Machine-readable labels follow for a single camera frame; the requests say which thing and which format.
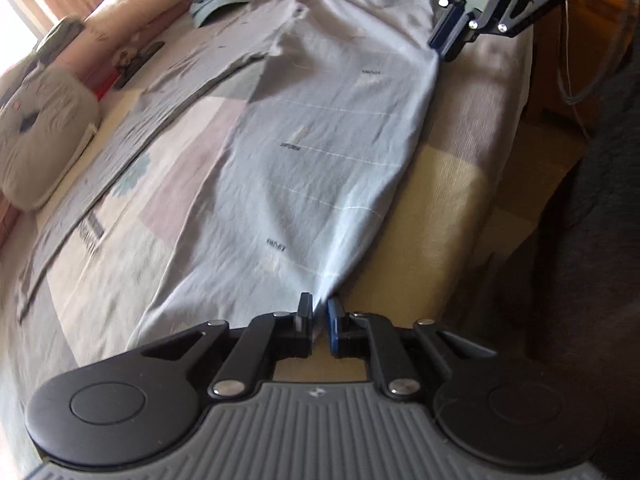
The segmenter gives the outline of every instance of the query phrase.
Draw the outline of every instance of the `metal pin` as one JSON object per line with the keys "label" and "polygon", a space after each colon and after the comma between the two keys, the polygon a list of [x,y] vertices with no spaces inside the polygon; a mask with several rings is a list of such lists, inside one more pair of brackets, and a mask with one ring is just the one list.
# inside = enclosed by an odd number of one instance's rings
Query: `metal pin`
{"label": "metal pin", "polygon": [[389,383],[389,391],[395,395],[412,395],[420,390],[420,383],[415,379],[396,379]]}
{"label": "metal pin", "polygon": [[218,381],[213,385],[213,392],[220,397],[235,397],[244,392],[244,383],[235,379]]}

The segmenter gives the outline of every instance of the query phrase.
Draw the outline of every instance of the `bed sheet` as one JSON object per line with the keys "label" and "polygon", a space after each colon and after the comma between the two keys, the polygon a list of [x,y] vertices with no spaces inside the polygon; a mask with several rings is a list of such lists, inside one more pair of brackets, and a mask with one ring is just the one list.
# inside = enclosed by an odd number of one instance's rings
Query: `bed sheet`
{"label": "bed sheet", "polygon": [[[127,347],[152,301],[191,200],[257,79],[256,63],[223,82],[167,128],[83,219],[35,298],[15,323],[10,285],[37,231],[73,182],[81,178],[142,89],[216,27],[193,30],[188,16],[159,39],[166,46],[124,91],[103,100],[105,120],[94,142],[37,216],[24,215],[2,252],[0,288],[8,338],[0,344],[0,476],[13,479],[37,462],[22,410],[43,381]],[[420,143],[385,224],[366,257],[341,286],[351,310],[378,312],[398,325],[436,317],[482,226],[511,149],[528,93],[530,34],[481,38],[442,67]],[[293,309],[294,306],[282,306]],[[186,328],[174,326],[172,332]],[[290,360],[281,378],[362,376],[357,363],[339,365],[317,351],[301,368]]]}

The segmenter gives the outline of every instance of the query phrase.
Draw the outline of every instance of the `dark clothing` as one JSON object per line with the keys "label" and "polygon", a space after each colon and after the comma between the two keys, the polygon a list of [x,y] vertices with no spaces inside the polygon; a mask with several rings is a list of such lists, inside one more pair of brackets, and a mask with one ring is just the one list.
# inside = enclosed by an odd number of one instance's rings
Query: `dark clothing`
{"label": "dark clothing", "polygon": [[533,358],[605,394],[594,463],[612,480],[640,478],[640,27],[634,44],[588,154],[542,215],[528,330]]}

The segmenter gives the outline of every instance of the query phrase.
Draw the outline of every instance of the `cable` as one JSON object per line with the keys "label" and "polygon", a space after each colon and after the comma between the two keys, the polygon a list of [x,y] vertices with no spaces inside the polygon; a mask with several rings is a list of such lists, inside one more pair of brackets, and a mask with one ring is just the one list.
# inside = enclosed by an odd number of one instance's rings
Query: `cable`
{"label": "cable", "polygon": [[624,45],[624,40],[629,34],[631,28],[636,24],[636,20],[629,20],[629,16],[631,15],[631,11],[636,4],[636,0],[627,0],[625,9],[622,12],[620,17],[620,24],[618,26],[618,30],[616,31],[615,36],[609,42],[609,47],[607,48],[607,53],[605,54],[604,59],[600,63],[600,67],[598,68],[598,72],[593,78],[593,80],[585,86],[582,90],[580,90],[576,95],[571,95],[570,92],[567,93],[564,88],[564,81],[562,80],[562,71],[560,67],[564,64],[562,63],[562,58],[566,58],[568,53],[562,52],[562,31],[566,28],[564,15],[560,19],[560,30],[558,37],[558,88],[560,90],[560,94],[562,95],[562,100],[568,105],[574,106],[582,101],[584,101],[587,97],[592,95],[594,92],[598,91],[602,84],[606,81],[607,77],[609,77],[616,68],[620,57],[622,56],[622,49]]}
{"label": "cable", "polygon": [[[564,1],[564,18],[566,20],[566,27],[564,28],[564,51],[569,52],[569,0]],[[571,73],[569,72],[569,56],[564,56],[564,60],[566,62],[566,81],[569,85],[569,93],[573,93],[574,91],[571,88]],[[575,120],[582,130],[582,134],[587,140],[591,140],[591,135],[588,133],[587,127],[584,125],[584,121],[582,117],[580,117],[575,105],[571,105],[571,110],[574,111]]]}

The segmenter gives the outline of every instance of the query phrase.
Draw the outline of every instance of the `ribbed gray panel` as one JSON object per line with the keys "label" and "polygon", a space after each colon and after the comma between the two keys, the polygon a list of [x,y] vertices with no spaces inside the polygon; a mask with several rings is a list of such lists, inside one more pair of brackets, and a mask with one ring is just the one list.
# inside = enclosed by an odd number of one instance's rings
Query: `ribbed gray panel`
{"label": "ribbed gray panel", "polygon": [[542,476],[504,473],[443,439],[418,404],[370,383],[266,383],[252,399],[219,404],[184,446],[123,472],[50,463],[30,480],[601,480],[584,464]]}

